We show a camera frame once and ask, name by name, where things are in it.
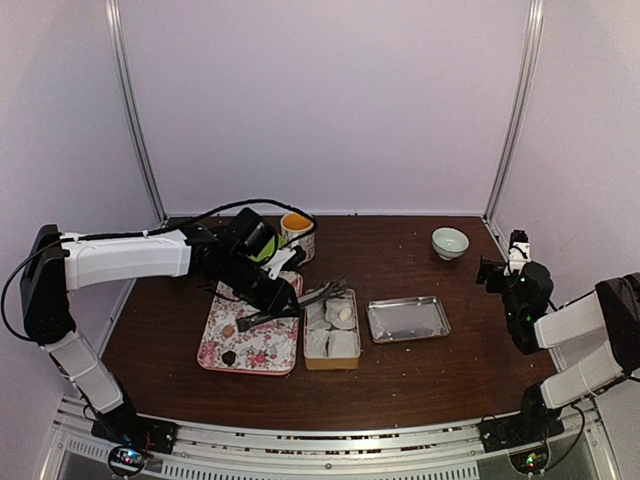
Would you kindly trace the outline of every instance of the bowl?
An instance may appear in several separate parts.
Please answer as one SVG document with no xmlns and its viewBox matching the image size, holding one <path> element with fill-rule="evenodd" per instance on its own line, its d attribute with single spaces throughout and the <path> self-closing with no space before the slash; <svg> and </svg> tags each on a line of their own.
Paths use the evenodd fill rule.
<svg viewBox="0 0 640 480">
<path fill-rule="evenodd" d="M 443 227 L 431 235 L 433 249 L 443 260 L 458 258 L 469 248 L 469 239 L 460 230 Z"/>
</svg>

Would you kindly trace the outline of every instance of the black cable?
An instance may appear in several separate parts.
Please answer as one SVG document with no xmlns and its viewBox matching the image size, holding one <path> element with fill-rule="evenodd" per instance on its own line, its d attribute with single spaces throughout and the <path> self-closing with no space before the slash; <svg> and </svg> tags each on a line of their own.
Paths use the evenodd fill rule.
<svg viewBox="0 0 640 480">
<path fill-rule="evenodd" d="M 87 415 L 87 408 L 89 408 L 89 404 L 85 405 L 84 408 L 82 409 L 82 415 L 84 416 L 84 418 L 86 418 L 90 422 L 95 422 L 96 421 L 95 418 L 89 418 L 89 416 Z"/>
<path fill-rule="evenodd" d="M 15 270 L 13 272 L 11 272 L 11 274 L 9 275 L 9 277 L 7 278 L 7 281 L 4 283 L 4 287 L 2 287 L 2 295 L 0 296 L 0 315 L 2 315 L 2 321 L 4 322 L 4 326 L 7 327 L 7 330 L 9 330 L 9 333 L 11 333 L 11 335 L 13 335 L 14 337 L 25 341 L 25 342 L 31 342 L 31 343 L 35 343 L 35 340 L 25 336 L 25 335 L 21 335 L 20 333 L 16 332 L 13 327 L 11 326 L 11 324 L 9 324 L 9 320 L 7 320 L 7 313 L 5 311 L 5 303 L 6 303 L 6 299 L 7 299 L 7 292 L 9 291 L 9 286 L 11 285 L 11 282 L 13 281 L 13 279 L 20 273 L 20 271 L 26 267 L 27 265 L 29 265 L 29 263 L 31 263 L 32 260 L 34 260 L 35 258 L 39 257 L 40 255 L 42 255 L 43 252 L 45 252 L 47 249 L 51 248 L 51 247 L 55 247 L 57 245 L 60 245 L 61 243 L 64 243 L 66 241 L 70 241 L 71 239 L 61 239 L 61 240 L 57 240 L 53 243 L 50 243 L 49 245 L 42 247 L 39 250 L 36 250 L 35 252 L 33 252 L 31 255 L 29 255 L 29 257 L 27 257 L 26 260 L 23 260 L 22 263 L 20 263 L 20 265 L 18 265 Z"/>
<path fill-rule="evenodd" d="M 167 227 L 161 227 L 161 228 L 157 228 L 155 230 L 149 230 L 149 231 L 144 231 L 144 232 L 120 232 L 120 233 L 96 233 L 96 234 L 90 234 L 90 235 L 83 235 L 82 237 L 80 237 L 81 240 L 83 241 L 92 241 L 92 240 L 115 240 L 115 239 L 119 239 L 119 238 L 139 238 L 139 237 L 145 237 L 145 236 L 153 236 L 153 235 L 162 235 L 164 233 L 170 233 L 173 231 L 176 231 L 182 227 L 186 227 L 189 225 L 193 225 L 194 223 L 198 223 L 206 218 L 209 218 L 212 215 L 215 215 L 217 213 L 223 212 L 225 210 L 230 210 L 232 208 L 236 208 L 236 207 L 241 207 L 241 206 L 245 206 L 245 205 L 255 205 L 255 204 L 266 204 L 266 205 L 275 205 L 277 207 L 280 207 L 284 210 L 288 210 L 294 213 L 297 213 L 298 215 L 301 215 L 302 217 L 306 218 L 307 220 L 309 220 L 311 222 L 311 229 L 308 230 L 307 232 L 304 232 L 300 235 L 298 235 L 297 237 L 292 238 L 291 240 L 289 240 L 287 243 L 285 243 L 283 245 L 284 247 L 288 247 L 289 245 L 291 245 L 293 242 L 296 242 L 302 238 L 305 238 L 311 234 L 313 234 L 317 229 L 318 229 L 318 223 L 316 221 L 316 219 L 314 217 L 312 217 L 311 215 L 309 215 L 308 213 L 304 212 L 303 210 L 300 210 L 299 208 L 296 208 L 292 205 L 287 205 L 286 203 L 282 203 L 279 202 L 278 200 L 272 200 L 269 198 L 255 198 L 255 199 L 249 199 L 249 200 L 241 200 L 239 202 L 233 202 L 233 203 L 227 203 L 226 205 L 221 205 L 219 207 L 213 208 L 211 210 L 209 210 L 208 212 L 205 212 L 201 215 L 198 215 L 197 217 L 193 217 L 193 218 L 188 218 L 186 220 L 183 220 L 182 222 L 178 222 L 177 224 L 173 225 L 173 226 L 167 226 Z M 36 252 L 32 253 L 31 255 L 29 255 L 29 257 L 22 261 L 22 263 L 20 263 L 20 265 L 18 265 L 15 270 L 13 272 L 11 272 L 11 275 L 9 275 L 9 277 L 7 278 L 7 281 L 4 284 L 4 287 L 2 288 L 2 296 L 0 297 L 0 315 L 2 316 L 2 321 L 5 325 L 5 327 L 7 328 L 7 330 L 9 331 L 9 333 L 11 333 L 11 335 L 13 335 L 14 337 L 16 337 L 19 340 L 25 341 L 25 342 L 30 342 L 30 343 L 35 343 L 35 340 L 22 335 L 20 333 L 18 333 L 16 330 L 13 329 L 13 327 L 11 326 L 11 324 L 9 323 L 8 319 L 7 319 L 7 315 L 6 315 L 6 311 L 5 311 L 5 303 L 6 303 L 6 297 L 7 297 L 7 292 L 9 290 L 9 287 L 11 285 L 11 282 L 13 281 L 13 279 L 22 271 L 23 268 L 25 268 L 32 260 L 34 260 L 35 258 L 37 258 L 38 256 L 42 255 L 43 252 L 45 252 L 47 249 L 58 246 L 62 243 L 66 243 L 66 242 L 71 242 L 74 241 L 75 239 L 73 238 L 64 238 L 64 239 L 60 239 L 57 240 L 53 243 L 50 243 L 49 245 L 46 245 L 44 247 L 42 247 L 41 249 L 37 250 Z M 269 258 L 267 259 L 268 261 L 271 261 L 271 259 L 275 256 L 275 252 L 278 250 L 278 238 L 276 237 L 275 239 L 275 245 L 274 245 L 274 249 L 273 252 L 271 253 L 271 255 L 269 256 Z"/>
<path fill-rule="evenodd" d="M 578 445 L 578 442 L 582 438 L 582 434 L 584 433 L 584 428 L 585 428 L 585 426 L 587 424 L 587 418 L 585 417 L 584 412 L 582 411 L 582 409 L 580 407 L 578 407 L 577 405 L 571 404 L 571 408 L 576 410 L 580 414 L 580 417 L 582 417 L 582 425 L 580 425 L 580 432 L 578 432 L 578 436 L 575 438 L 575 440 L 573 441 L 571 446 L 567 449 L 567 451 L 564 452 L 564 454 L 553 465 L 551 465 L 550 467 L 544 469 L 545 473 L 546 472 L 550 472 L 551 470 L 556 468 L 558 465 L 560 465 L 564 461 L 564 459 L 567 458 L 569 456 L 569 454 L 574 450 L 574 448 L 576 448 L 576 445 Z"/>
<path fill-rule="evenodd" d="M 496 417 L 495 415 L 493 415 L 493 414 L 491 414 L 491 413 L 490 413 L 490 414 L 488 414 L 488 415 L 485 415 L 484 417 L 482 417 L 482 418 L 480 419 L 480 423 L 484 422 L 485 418 L 487 418 L 487 417 L 491 417 L 491 418 L 493 418 L 493 419 L 494 419 L 496 422 L 498 422 L 498 423 L 502 426 L 502 428 L 504 428 L 505 430 L 510 430 L 510 431 L 511 431 L 511 433 L 513 433 L 513 435 L 514 435 L 514 436 L 515 436 L 519 441 L 521 441 L 522 443 L 529 443 L 529 442 L 527 442 L 526 440 L 524 440 L 520 435 L 518 435 L 518 432 L 516 432 L 515 428 L 513 428 L 513 427 L 512 427 L 512 426 L 510 426 L 510 425 L 507 425 L 506 423 L 504 423 L 502 420 L 500 420 L 498 417 Z"/>
</svg>

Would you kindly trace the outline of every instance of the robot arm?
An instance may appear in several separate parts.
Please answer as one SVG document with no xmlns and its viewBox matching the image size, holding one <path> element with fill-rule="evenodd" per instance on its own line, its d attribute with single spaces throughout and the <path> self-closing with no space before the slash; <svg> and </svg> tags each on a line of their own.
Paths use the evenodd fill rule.
<svg viewBox="0 0 640 480">
<path fill-rule="evenodd" d="M 25 332 L 86 397 L 97 417 L 94 434 L 134 447 L 150 435 L 154 450 L 170 451 L 166 438 L 174 437 L 175 425 L 136 414 L 123 386 L 78 331 L 67 292 L 113 280 L 194 273 L 209 284 L 229 285 L 265 322 L 300 313 L 293 287 L 277 275 L 283 266 L 297 266 L 304 252 L 283 249 L 266 265 L 257 262 L 271 242 L 276 248 L 278 237 L 249 208 L 215 229 L 193 225 L 158 235 L 95 237 L 62 234 L 55 225 L 41 228 L 32 255 L 42 253 L 27 264 L 20 281 Z"/>
<path fill-rule="evenodd" d="M 531 260 L 526 234 L 516 230 L 511 234 L 508 262 L 492 262 L 482 256 L 476 281 L 486 283 L 489 293 L 502 295 L 509 333 L 524 354 L 601 329 L 608 334 L 602 345 L 577 364 L 529 387 L 519 414 L 482 422 L 487 451 L 561 433 L 557 419 L 563 407 L 610 388 L 640 368 L 640 274 L 600 282 L 595 291 L 547 315 L 553 290 L 549 271 Z"/>
</svg>

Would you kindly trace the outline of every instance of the brown food item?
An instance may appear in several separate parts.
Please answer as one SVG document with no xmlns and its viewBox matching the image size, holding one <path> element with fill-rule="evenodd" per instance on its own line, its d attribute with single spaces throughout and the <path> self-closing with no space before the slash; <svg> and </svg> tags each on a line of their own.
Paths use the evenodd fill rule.
<svg viewBox="0 0 640 480">
<path fill-rule="evenodd" d="M 224 338 L 229 338 L 234 333 L 236 333 L 236 329 L 233 328 L 232 325 L 227 325 L 222 329 L 222 335 L 224 336 Z"/>
</svg>

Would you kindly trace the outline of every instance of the metal tray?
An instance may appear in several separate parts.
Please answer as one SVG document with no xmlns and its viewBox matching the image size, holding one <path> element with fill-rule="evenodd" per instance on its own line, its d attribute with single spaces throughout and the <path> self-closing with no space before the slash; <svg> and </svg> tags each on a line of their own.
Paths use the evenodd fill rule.
<svg viewBox="0 0 640 480">
<path fill-rule="evenodd" d="M 370 302 L 367 317 L 376 343 L 446 337 L 451 325 L 438 297 Z"/>
</svg>

